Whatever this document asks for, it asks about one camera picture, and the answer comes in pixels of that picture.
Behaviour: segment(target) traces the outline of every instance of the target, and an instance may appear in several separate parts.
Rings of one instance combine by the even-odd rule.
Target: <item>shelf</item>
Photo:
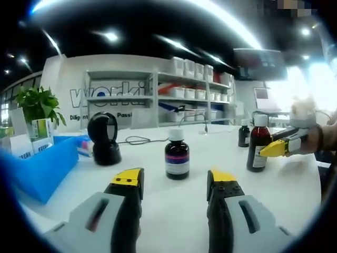
[[[87,71],[91,80],[146,80],[152,72],[147,71]]]
[[[226,84],[222,84],[222,83],[215,83],[215,82],[209,82],[210,87],[222,87],[222,88],[226,88],[226,89],[230,89],[231,87],[226,85]]]
[[[129,101],[129,100],[152,100],[152,96],[97,96],[86,98],[88,102]]]
[[[158,73],[158,81],[159,82],[176,82],[181,84],[203,84],[206,85],[206,80],[200,80],[196,78],[191,78],[187,76],[175,75],[170,73],[159,72]],[[228,85],[209,82],[211,87],[222,87],[226,89],[230,89]]]
[[[170,101],[188,101],[188,102],[203,102],[207,103],[205,99],[183,99],[183,98],[175,98],[172,96],[159,96],[159,100],[170,100]]]
[[[231,119],[227,119],[227,118],[223,118],[223,119],[215,119],[215,120],[211,120],[211,122],[227,121],[227,120],[231,120]]]
[[[194,124],[204,124],[204,123],[205,123],[205,121],[203,121],[203,120],[198,120],[198,121],[183,121],[183,122],[181,122],[181,125],[194,125]],[[163,122],[163,123],[159,123],[159,127],[173,127],[175,125],[179,125],[179,122]]]
[[[214,103],[214,104],[230,104],[230,102],[225,102],[225,101],[211,101],[211,103]]]

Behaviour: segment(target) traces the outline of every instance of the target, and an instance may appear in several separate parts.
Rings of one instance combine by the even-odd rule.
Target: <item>box on shelf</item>
[[[184,76],[194,78],[195,62],[185,59],[184,60]]]
[[[206,91],[205,90],[195,90],[196,99],[206,99]]]
[[[185,98],[195,99],[195,89],[185,88]]]
[[[195,110],[195,120],[196,121],[204,120],[205,118],[203,115],[205,115],[205,113],[206,113],[206,109],[196,109]]]
[[[213,66],[205,65],[204,67],[204,79],[209,82],[213,82]]]
[[[195,63],[194,78],[204,80],[204,65]]]
[[[215,100],[215,92],[210,92],[210,101]]]
[[[221,94],[221,101],[223,101],[223,102],[228,102],[228,95],[226,95],[226,94]]]
[[[54,140],[52,138],[43,138],[43,139],[37,139],[32,142],[33,144],[33,150],[34,154],[38,154],[42,152],[43,150],[50,148],[54,143]]]
[[[54,144],[54,124],[51,119],[32,121],[33,138],[52,138]]]
[[[173,57],[170,60],[169,72],[175,75],[184,75],[184,60],[179,57]]]
[[[185,97],[185,88],[183,87],[173,87],[170,89],[170,96],[175,98],[183,99]]]
[[[214,94],[214,101],[221,101],[221,93],[215,93]]]
[[[180,122],[185,116],[185,112],[169,112],[168,120],[170,122]]]
[[[195,120],[195,111],[194,109],[189,109],[185,111],[185,121],[194,121]]]

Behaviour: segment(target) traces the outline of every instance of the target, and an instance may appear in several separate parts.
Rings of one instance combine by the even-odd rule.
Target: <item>white bottle cap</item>
[[[248,126],[248,119],[241,120],[241,126],[246,127]]]
[[[170,141],[182,141],[184,140],[184,131],[181,128],[174,128],[168,131],[168,139]]]
[[[258,114],[254,118],[254,125],[256,127],[266,127],[268,125],[268,116],[264,114]]]

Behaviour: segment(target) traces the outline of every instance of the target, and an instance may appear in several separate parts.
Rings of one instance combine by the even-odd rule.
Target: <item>white shelving unit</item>
[[[185,99],[185,98],[174,98],[171,96],[164,96],[158,94],[158,85],[159,83],[171,82],[171,83],[179,83],[182,85],[195,85],[197,87],[202,87],[206,90],[206,97],[210,97],[210,90],[227,90],[231,87],[226,84],[216,83],[216,82],[208,82],[207,80],[198,80],[194,78],[188,78],[186,76],[178,76],[170,73],[158,72],[154,70],[153,72],[146,71],[86,71],[83,78],[82,91],[86,91],[92,87],[93,81],[112,81],[112,80],[137,80],[137,81],[145,81],[145,95],[114,95],[114,96],[98,96],[91,97],[86,96],[84,92],[81,92],[81,128],[85,128],[86,126],[83,123],[83,115],[87,113],[88,118],[92,117],[90,115],[90,107],[91,104],[94,103],[103,103],[103,102],[116,102],[116,101],[144,101],[147,105],[146,107],[153,108],[154,116],[157,118],[157,124],[154,127],[167,127],[178,125],[179,122],[159,122],[159,106],[158,103],[161,101],[176,101],[176,102],[188,102],[189,104],[195,103],[204,105],[206,107],[206,118],[208,119],[208,123],[212,122],[224,122],[229,121],[231,119],[228,118],[220,118],[220,119],[211,119],[211,104],[222,104],[223,106],[227,106],[230,102],[223,101],[210,101],[209,99],[200,100],[200,99]],[[87,107],[83,106],[83,102],[86,100]],[[184,121],[185,124],[200,124],[204,123],[204,121]]]

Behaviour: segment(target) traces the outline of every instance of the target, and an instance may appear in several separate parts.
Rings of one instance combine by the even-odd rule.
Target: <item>white container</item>
[[[213,82],[213,66],[205,65],[204,67],[204,80]]]
[[[215,92],[210,92],[210,101],[214,101],[215,99]]]
[[[195,99],[195,89],[185,88],[185,98]]]
[[[168,114],[168,120],[170,122],[180,122],[185,116],[185,112],[170,112]]]
[[[188,59],[184,60],[184,76],[194,78],[195,62]]]
[[[221,101],[221,93],[215,93],[214,100],[220,102]]]
[[[169,72],[175,75],[184,75],[184,60],[179,57],[173,57],[170,62]]]
[[[185,97],[185,88],[182,87],[174,87],[170,89],[170,96],[174,98],[183,99]]]
[[[206,91],[205,90],[195,90],[196,99],[206,99]]]
[[[204,65],[199,63],[195,64],[194,78],[204,80]]]
[[[211,120],[216,120],[216,111],[211,111]]]
[[[228,95],[226,95],[226,94],[221,94],[221,101],[222,101],[222,102],[228,102]]]
[[[195,120],[195,110],[185,111],[185,121],[194,121]]]
[[[196,109],[195,110],[195,120],[196,121],[201,121],[201,120],[204,120],[204,116],[205,115],[205,112],[206,112],[206,109]]]

